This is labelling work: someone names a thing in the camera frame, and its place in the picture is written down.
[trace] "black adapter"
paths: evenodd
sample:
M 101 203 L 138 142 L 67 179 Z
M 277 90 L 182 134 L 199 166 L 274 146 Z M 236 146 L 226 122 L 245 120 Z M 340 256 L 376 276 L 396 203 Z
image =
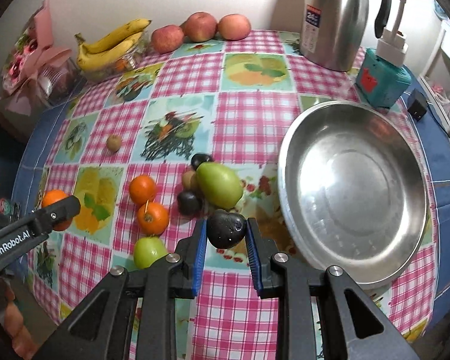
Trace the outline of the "black adapter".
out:
M 426 108 L 428 103 L 425 96 L 420 91 L 413 89 L 409 97 L 409 103 L 411 105 L 408 107 L 408 112 L 417 122 L 426 114 Z

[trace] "metal basin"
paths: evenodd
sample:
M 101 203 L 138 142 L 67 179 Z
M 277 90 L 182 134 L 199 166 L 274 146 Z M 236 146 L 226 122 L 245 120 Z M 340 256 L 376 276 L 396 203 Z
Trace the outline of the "metal basin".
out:
M 425 229 L 424 177 L 401 134 L 356 103 L 315 105 L 292 123 L 278 160 L 279 197 L 297 248 L 339 265 L 363 288 L 398 277 Z

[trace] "red apple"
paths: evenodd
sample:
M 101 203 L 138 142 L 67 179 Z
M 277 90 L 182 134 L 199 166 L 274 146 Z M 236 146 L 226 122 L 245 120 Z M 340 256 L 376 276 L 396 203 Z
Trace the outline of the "red apple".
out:
M 183 31 L 192 42 L 206 42 L 217 33 L 217 20 L 210 13 L 197 12 L 187 19 Z
M 246 38 L 251 29 L 250 21 L 238 13 L 223 16 L 218 23 L 218 32 L 229 41 L 239 41 Z
M 171 53 L 183 44 L 185 34 L 179 26 L 171 24 L 153 31 L 151 44 L 160 54 Z

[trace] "teal box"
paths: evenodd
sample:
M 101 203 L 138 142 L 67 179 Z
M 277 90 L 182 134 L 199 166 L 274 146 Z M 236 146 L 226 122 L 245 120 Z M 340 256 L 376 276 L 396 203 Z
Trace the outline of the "teal box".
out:
M 366 49 L 356 86 L 372 107 L 392 107 L 410 84 L 411 76 L 405 68 L 397 68 L 380 58 L 376 49 Z

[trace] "black power cord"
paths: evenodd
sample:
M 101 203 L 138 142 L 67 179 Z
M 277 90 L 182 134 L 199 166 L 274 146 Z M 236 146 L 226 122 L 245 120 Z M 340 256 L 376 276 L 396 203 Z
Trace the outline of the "black power cord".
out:
M 432 116 L 433 120 L 435 121 L 435 123 L 439 126 L 439 128 L 441 128 L 441 130 L 446 134 L 446 136 L 448 137 L 448 139 L 450 140 L 450 136 L 448 135 L 448 133 L 446 132 L 446 130 L 444 129 L 444 127 L 441 125 L 441 123 L 437 120 L 436 117 L 434 117 L 433 111 L 430 108 L 430 104 L 428 102 L 426 102 L 426 106 L 428 108 L 428 110 L 430 111 L 430 115 Z

